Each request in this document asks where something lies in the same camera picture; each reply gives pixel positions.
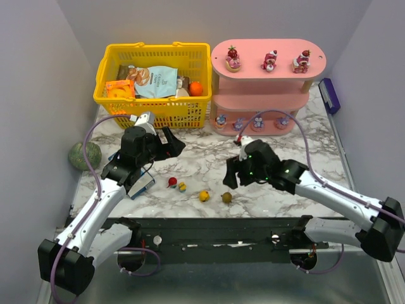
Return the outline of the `small purple bunny toy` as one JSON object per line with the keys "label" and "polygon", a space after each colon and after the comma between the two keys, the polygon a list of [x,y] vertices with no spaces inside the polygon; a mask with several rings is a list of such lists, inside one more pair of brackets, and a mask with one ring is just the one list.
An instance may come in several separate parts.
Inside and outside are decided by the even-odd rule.
{"label": "small purple bunny toy", "polygon": [[232,128],[236,132],[240,132],[244,127],[245,118],[238,118],[232,125]]}

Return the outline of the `purple orange bunny toy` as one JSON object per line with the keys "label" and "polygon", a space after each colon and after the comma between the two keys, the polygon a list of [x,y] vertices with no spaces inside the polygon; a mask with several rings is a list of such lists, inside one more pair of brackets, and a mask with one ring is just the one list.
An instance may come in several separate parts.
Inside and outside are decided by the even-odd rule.
{"label": "purple orange bunny toy", "polygon": [[223,130],[227,124],[227,116],[221,114],[215,118],[215,127],[218,130]]}

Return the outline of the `strawberry pink bear donut toy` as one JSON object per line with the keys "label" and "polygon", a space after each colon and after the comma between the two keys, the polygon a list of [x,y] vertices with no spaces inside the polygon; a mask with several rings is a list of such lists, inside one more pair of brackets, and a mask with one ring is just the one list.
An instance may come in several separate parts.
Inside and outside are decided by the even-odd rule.
{"label": "strawberry pink bear donut toy", "polygon": [[225,66],[230,72],[238,72],[242,66],[236,47],[231,45],[228,48],[227,57],[225,58]]}

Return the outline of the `pink bear figure toy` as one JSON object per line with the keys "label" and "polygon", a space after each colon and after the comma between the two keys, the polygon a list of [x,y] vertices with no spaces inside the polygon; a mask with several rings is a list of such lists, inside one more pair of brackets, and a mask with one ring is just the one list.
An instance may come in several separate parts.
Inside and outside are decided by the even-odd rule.
{"label": "pink bear figure toy", "polygon": [[270,51],[269,53],[266,53],[264,62],[261,65],[261,69],[265,70],[266,72],[272,72],[277,66],[276,65],[277,56],[278,56],[277,50],[273,50]]}

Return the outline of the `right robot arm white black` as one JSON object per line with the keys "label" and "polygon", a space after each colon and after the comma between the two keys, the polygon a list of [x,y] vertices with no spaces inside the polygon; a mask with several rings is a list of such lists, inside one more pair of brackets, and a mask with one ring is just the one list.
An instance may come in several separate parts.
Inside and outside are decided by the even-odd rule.
{"label": "right robot arm white black", "polygon": [[404,235],[401,204],[363,196],[339,186],[295,160],[281,160],[260,139],[237,136],[239,155],[227,160],[223,184],[231,189],[252,183],[311,199],[343,215],[346,220],[306,217],[300,232],[314,243],[332,242],[361,248],[382,262],[393,260]]}

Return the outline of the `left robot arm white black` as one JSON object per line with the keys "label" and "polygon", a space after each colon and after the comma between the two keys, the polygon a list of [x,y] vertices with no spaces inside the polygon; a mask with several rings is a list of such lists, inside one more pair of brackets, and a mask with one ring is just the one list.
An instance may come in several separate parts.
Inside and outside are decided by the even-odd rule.
{"label": "left robot arm white black", "polygon": [[90,284],[96,260],[89,255],[96,235],[115,206],[141,177],[142,168],[178,157],[185,143],[169,127],[163,127],[167,142],[153,130],[129,127],[120,149],[103,168],[97,188],[75,219],[54,241],[44,239],[37,249],[40,277],[78,296]]}

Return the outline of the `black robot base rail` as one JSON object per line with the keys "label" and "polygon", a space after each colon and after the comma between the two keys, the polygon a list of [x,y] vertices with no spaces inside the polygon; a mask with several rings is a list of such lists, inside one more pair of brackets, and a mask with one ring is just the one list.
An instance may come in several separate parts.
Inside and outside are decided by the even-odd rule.
{"label": "black robot base rail", "polygon": [[97,229],[89,256],[100,265],[118,250],[143,246],[163,264],[290,263],[315,259],[327,243],[304,235],[301,218],[110,218]]}

